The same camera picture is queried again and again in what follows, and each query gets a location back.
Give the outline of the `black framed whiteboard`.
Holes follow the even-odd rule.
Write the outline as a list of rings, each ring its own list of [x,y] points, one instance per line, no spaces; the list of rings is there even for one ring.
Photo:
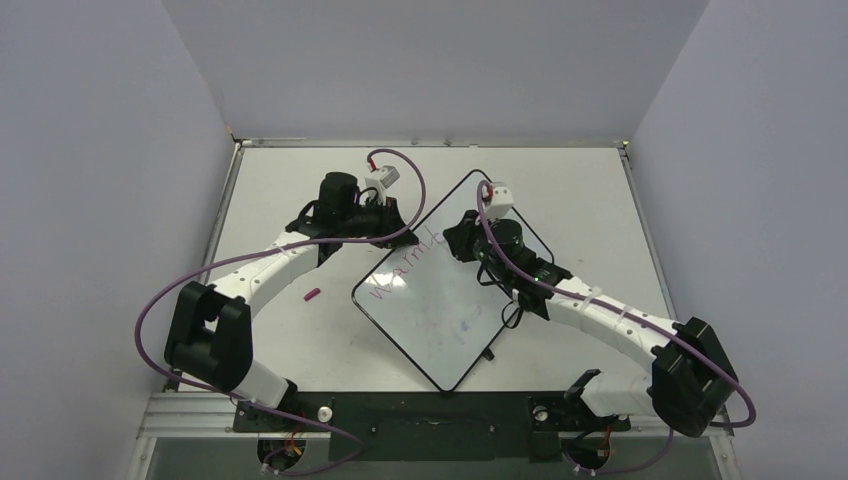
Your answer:
[[[451,254],[444,230],[476,207],[481,170],[466,174],[413,232],[415,246],[381,259],[353,288],[353,303],[442,392],[455,390],[502,332],[509,298],[477,262]]]

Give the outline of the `magenta marker cap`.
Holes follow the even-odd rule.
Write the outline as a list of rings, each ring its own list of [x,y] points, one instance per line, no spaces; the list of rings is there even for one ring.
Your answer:
[[[316,297],[317,295],[319,295],[320,293],[321,293],[321,289],[320,289],[320,288],[313,288],[312,290],[310,290],[309,292],[307,292],[307,293],[304,295],[303,300],[304,300],[304,301],[306,301],[306,302],[308,302],[308,301],[312,300],[313,298],[315,298],[315,297]]]

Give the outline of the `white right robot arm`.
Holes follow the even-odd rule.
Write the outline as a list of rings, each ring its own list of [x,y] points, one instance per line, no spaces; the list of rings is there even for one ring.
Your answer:
[[[588,427],[600,417],[654,416],[677,433],[697,438],[731,397],[738,377],[707,322],[656,317],[603,294],[527,247],[516,220],[484,226],[468,210],[443,237],[456,260],[478,263],[522,310],[587,334],[644,369],[632,379],[597,373],[572,388],[563,402],[572,424]]]

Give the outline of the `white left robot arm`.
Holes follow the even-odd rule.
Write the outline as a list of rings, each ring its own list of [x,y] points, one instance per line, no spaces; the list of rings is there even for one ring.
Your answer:
[[[341,238],[365,239],[382,249],[417,244],[396,199],[387,193],[398,178],[391,166],[369,173],[363,186],[348,173],[330,172],[317,199],[285,227],[268,256],[208,285],[187,283],[166,341],[168,365],[259,404],[260,418],[272,429],[291,427],[298,416],[297,386],[255,359],[253,316],[298,277],[325,263],[340,249]]]

